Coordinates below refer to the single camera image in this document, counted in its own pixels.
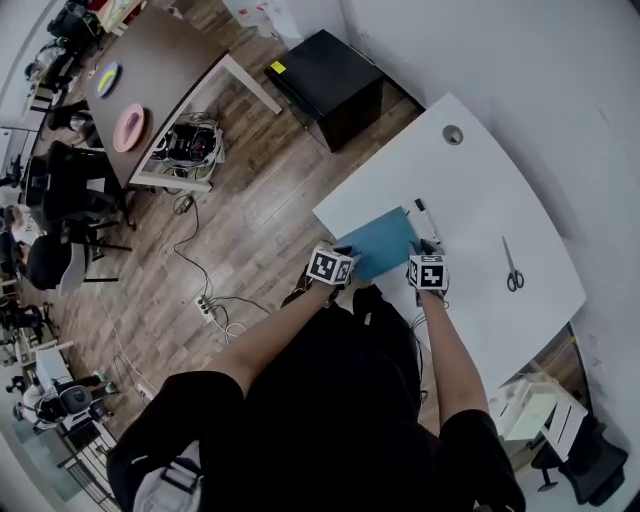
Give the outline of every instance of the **brown table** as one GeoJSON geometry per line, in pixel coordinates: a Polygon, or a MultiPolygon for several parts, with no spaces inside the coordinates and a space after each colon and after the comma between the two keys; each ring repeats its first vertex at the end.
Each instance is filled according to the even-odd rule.
{"type": "Polygon", "coordinates": [[[87,93],[91,114],[109,161],[124,187],[129,183],[209,191],[207,182],[143,171],[154,149],[196,94],[227,69],[275,114],[282,110],[267,92],[228,55],[227,49],[188,23],[155,7],[146,7],[102,56],[87,93]],[[95,97],[103,70],[117,62],[121,71],[106,98],[95,97]],[[132,103],[145,109],[145,127],[126,153],[113,147],[122,111],[132,103]]]}

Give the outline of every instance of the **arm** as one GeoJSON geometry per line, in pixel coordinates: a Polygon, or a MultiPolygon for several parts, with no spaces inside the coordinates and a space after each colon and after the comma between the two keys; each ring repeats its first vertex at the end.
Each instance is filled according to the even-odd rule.
{"type": "Polygon", "coordinates": [[[433,369],[438,390],[440,426],[458,412],[478,409],[489,412],[482,380],[455,327],[435,295],[421,291],[427,320],[433,369]]]}
{"type": "Polygon", "coordinates": [[[216,358],[212,370],[234,379],[247,396],[251,384],[322,308],[334,287],[315,282],[311,289],[251,327],[216,358]]]}

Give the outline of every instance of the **wooden floor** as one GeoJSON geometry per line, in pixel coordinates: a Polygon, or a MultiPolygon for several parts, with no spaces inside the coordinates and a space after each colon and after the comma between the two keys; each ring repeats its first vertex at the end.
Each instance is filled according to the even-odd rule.
{"type": "MultiPolygon", "coordinates": [[[[262,73],[285,51],[280,43],[259,37],[254,29],[240,28],[219,0],[180,3],[188,22],[227,45],[233,57],[285,106],[262,73]]],[[[72,99],[82,96],[86,77],[80,83],[72,99]]],[[[214,324],[205,325],[193,304],[203,289],[202,272],[174,253],[174,244],[194,234],[196,211],[198,235],[182,249],[207,270],[213,294],[239,295],[275,310],[294,287],[314,245],[330,238],[312,208],[421,113],[385,85],[381,119],[332,155],[287,108],[273,115],[232,77],[223,78],[216,88],[220,93],[207,111],[225,132],[227,162],[216,170],[213,191],[196,195],[197,210],[177,216],[174,196],[137,192],[133,197],[137,232],[123,226],[108,233],[111,243],[130,245],[133,252],[109,253],[91,270],[92,277],[116,276],[120,282],[85,284],[64,301],[53,292],[37,298],[46,296],[55,303],[53,316],[62,326],[62,339],[76,342],[75,371],[99,368],[118,381],[122,394],[108,402],[115,411],[109,427],[116,436],[143,408],[125,366],[118,363],[124,379],[119,382],[114,362],[119,342],[157,388],[171,374],[207,368],[225,346],[223,333],[214,324]]],[[[238,301],[226,306],[233,322],[247,326],[264,316],[238,301]]],[[[570,389],[578,389],[579,367],[573,350],[566,349],[567,339],[565,334],[559,336],[541,360],[543,365],[553,362],[551,373],[570,389]],[[554,359],[559,351],[560,357],[554,359]]],[[[430,394],[420,420],[437,431],[435,383],[429,354],[423,353],[424,385],[430,394]]]]}

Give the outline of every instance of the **black chair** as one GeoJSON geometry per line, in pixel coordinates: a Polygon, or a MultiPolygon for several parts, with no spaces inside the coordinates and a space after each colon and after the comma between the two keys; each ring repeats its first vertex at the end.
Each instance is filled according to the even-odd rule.
{"type": "Polygon", "coordinates": [[[623,466],[629,454],[602,436],[605,428],[592,414],[587,415],[566,462],[545,441],[531,463],[544,477],[544,485],[538,491],[549,491],[557,485],[549,479],[548,470],[558,468],[571,483],[578,504],[600,506],[606,502],[624,483],[623,466]]]}
{"type": "Polygon", "coordinates": [[[104,152],[54,142],[44,159],[32,159],[25,196],[36,222],[47,231],[64,221],[95,224],[118,211],[135,230],[125,192],[104,152]],[[87,188],[87,180],[96,179],[104,179],[104,192],[87,188]]]}

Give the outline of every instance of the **blue paper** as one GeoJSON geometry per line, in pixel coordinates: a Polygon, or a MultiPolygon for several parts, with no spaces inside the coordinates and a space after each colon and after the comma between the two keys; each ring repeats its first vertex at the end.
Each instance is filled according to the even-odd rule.
{"type": "Polygon", "coordinates": [[[362,255],[354,272],[360,281],[370,281],[406,263],[409,242],[419,244],[404,210],[398,207],[342,237],[338,245],[351,245],[352,254],[362,255]]]}

